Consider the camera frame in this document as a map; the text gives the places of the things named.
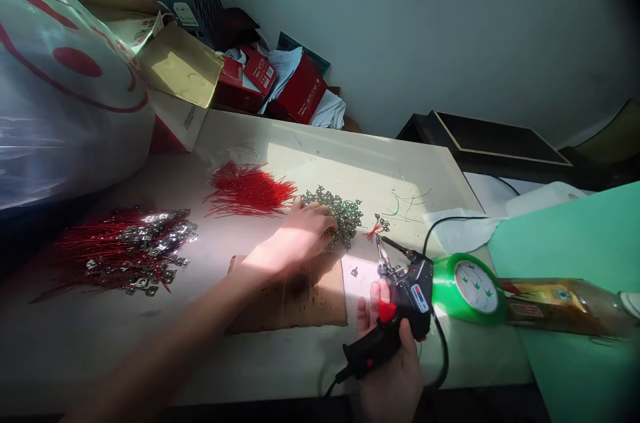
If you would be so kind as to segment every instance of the red trigger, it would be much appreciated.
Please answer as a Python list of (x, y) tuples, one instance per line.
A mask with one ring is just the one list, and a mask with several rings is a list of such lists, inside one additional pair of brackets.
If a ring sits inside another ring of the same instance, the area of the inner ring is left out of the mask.
[(383, 323), (389, 323), (393, 317), (395, 316), (395, 310), (397, 309), (396, 305), (393, 303), (385, 303), (380, 301), (380, 321)]

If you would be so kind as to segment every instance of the green tape roll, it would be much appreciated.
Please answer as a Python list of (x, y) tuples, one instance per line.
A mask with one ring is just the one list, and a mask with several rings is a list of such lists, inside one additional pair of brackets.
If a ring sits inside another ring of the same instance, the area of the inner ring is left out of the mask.
[(433, 302), (451, 318), (481, 325), (501, 323), (507, 310), (493, 271), (466, 253), (433, 260)]

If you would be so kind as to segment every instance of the person's right hand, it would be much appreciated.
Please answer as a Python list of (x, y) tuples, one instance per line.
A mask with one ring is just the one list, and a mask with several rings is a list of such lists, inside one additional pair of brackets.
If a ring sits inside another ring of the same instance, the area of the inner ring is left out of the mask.
[[(389, 302), (389, 286), (385, 280), (371, 284), (371, 307), (365, 298), (358, 300), (358, 338), (375, 328), (380, 300)], [(410, 422), (422, 394), (420, 361), (409, 321), (400, 323), (402, 345), (398, 352), (369, 373), (360, 383), (360, 402), (368, 422)]]

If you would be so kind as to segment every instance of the hand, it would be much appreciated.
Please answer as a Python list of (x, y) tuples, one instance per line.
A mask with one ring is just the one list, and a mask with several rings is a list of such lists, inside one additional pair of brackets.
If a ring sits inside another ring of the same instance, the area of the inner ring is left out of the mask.
[[(380, 300), (389, 302), (389, 286), (385, 280), (371, 284), (371, 309), (365, 298), (358, 300), (358, 338), (376, 326)], [(402, 345), (398, 352), (360, 383), (360, 403), (366, 421), (410, 422), (422, 394), (420, 361), (409, 321), (400, 323)]]
[(280, 228), (247, 259), (273, 275), (295, 271), (304, 261), (325, 249), (332, 237), (324, 236), (324, 233), (337, 228), (338, 222), (331, 216), (328, 206), (317, 202), (304, 206), (297, 197)]

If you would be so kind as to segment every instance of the bundle of red wires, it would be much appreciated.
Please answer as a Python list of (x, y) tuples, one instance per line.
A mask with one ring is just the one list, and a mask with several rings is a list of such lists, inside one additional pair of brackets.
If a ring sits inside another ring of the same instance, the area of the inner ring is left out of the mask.
[(237, 164), (228, 161), (211, 176), (215, 191), (204, 198), (211, 204), (206, 216), (260, 216), (274, 218), (284, 214), (285, 202), (294, 198), (297, 188), (291, 181), (277, 181), (262, 170), (265, 164)]
[(380, 233), (382, 231), (382, 225), (379, 222), (375, 222), (375, 226), (373, 227), (373, 229), (368, 232), (368, 233), (363, 233), (363, 235), (365, 235), (367, 237), (367, 239), (373, 243), (373, 237), (377, 234)]
[[(67, 228), (47, 253), (46, 266), (55, 271), (55, 286), (32, 303), (78, 285), (97, 285), (101, 290), (131, 287), (131, 281), (145, 277), (145, 272), (153, 272), (171, 292), (159, 267), (165, 258), (152, 258), (148, 252), (135, 249), (131, 242), (119, 239), (130, 227), (146, 226), (144, 217), (149, 213), (137, 208), (123, 209)], [(157, 239), (176, 222), (167, 220)]]

